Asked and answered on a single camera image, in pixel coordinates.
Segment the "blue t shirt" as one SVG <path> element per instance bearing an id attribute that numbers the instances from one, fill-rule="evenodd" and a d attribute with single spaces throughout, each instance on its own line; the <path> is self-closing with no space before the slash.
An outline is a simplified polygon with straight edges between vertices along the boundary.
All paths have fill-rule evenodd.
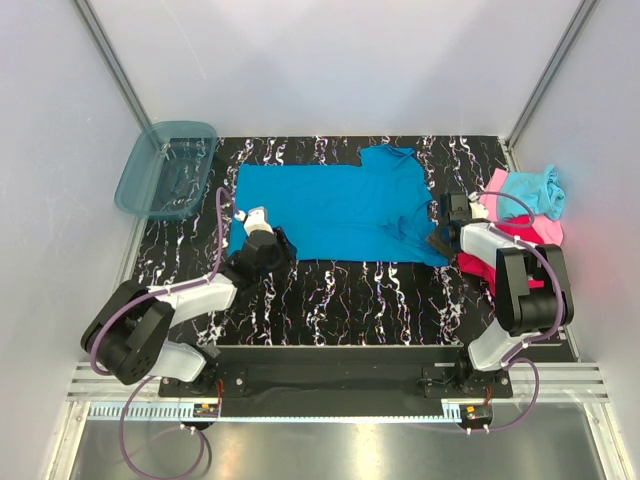
<path id="1" fill-rule="evenodd" d="M 243 165 L 235 202 L 263 207 L 300 260 L 422 263 L 448 259 L 427 241 L 433 197 L 412 148 L 377 145 L 353 165 Z"/>

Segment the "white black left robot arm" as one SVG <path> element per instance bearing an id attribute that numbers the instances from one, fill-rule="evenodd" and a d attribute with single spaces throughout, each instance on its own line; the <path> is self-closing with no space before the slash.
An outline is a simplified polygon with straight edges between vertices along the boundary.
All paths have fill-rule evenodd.
<path id="1" fill-rule="evenodd" d="M 228 310 L 251 296 L 264 278 L 288 269 L 296 253 L 281 228 L 257 230 L 202 278 L 155 290 L 133 280 L 123 282 L 81 338 L 92 370 L 123 385 L 163 377 L 181 382 L 193 395 L 208 394 L 216 382 L 215 355 L 170 341 L 171 328 Z"/>

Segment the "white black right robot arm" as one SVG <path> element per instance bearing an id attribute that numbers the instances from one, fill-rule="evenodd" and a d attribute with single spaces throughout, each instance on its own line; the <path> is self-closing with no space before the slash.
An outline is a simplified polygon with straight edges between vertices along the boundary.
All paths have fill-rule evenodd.
<path id="1" fill-rule="evenodd" d="M 495 319 L 463 347 L 445 383 L 476 396 L 499 381 L 516 355 L 573 320 L 574 306 L 562 249 L 500 230 L 472 208 L 474 197 L 445 193 L 429 244 L 445 257 L 472 255 L 495 270 Z"/>

